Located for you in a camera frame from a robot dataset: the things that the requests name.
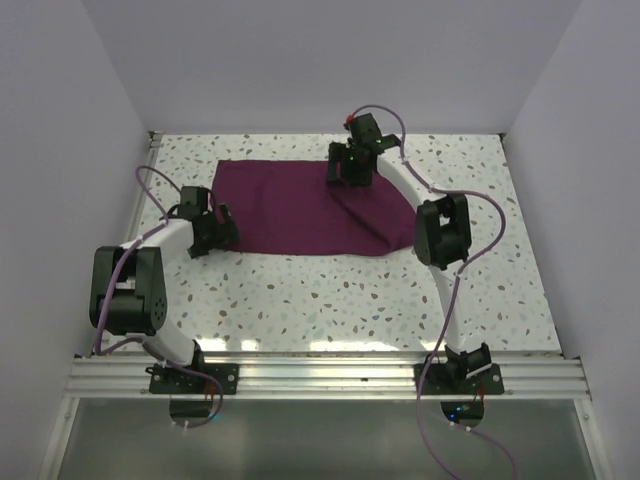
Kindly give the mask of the purple surgical drape cloth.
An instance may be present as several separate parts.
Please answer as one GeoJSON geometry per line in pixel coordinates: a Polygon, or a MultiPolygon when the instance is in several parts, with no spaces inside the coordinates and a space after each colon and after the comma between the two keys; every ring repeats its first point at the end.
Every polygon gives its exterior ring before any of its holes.
{"type": "Polygon", "coordinates": [[[378,174],[349,187],[327,183],[322,161],[224,160],[212,189],[239,232],[232,251],[377,257],[414,242],[415,209],[378,174]]]}

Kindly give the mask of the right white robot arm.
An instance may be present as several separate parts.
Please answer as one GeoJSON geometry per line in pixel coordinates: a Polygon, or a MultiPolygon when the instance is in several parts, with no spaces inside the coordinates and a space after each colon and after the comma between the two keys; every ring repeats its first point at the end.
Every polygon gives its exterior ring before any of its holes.
{"type": "Polygon", "coordinates": [[[426,379],[452,391],[468,392],[492,364],[489,347],[467,331],[474,307],[462,298],[462,278],[457,272],[468,260],[472,245],[468,200],[463,194],[438,190],[406,159],[384,153],[399,144],[394,135],[380,138],[377,145],[358,145],[352,139],[330,143],[327,182],[353,192],[357,187],[370,188],[377,173],[415,209],[414,252],[435,281],[445,316],[446,360],[430,367],[426,379]]]}

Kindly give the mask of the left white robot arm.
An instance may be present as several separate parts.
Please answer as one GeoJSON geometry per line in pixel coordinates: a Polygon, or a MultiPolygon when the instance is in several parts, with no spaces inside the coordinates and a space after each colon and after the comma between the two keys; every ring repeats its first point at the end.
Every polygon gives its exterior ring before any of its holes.
{"type": "Polygon", "coordinates": [[[193,393],[207,383],[208,369],[195,360],[197,342],[168,319],[165,268],[183,254],[197,259],[232,246],[239,232],[225,203],[213,210],[178,206],[176,211],[130,242],[96,250],[89,316],[96,329],[95,354],[136,343],[175,366],[173,381],[193,393]]]}

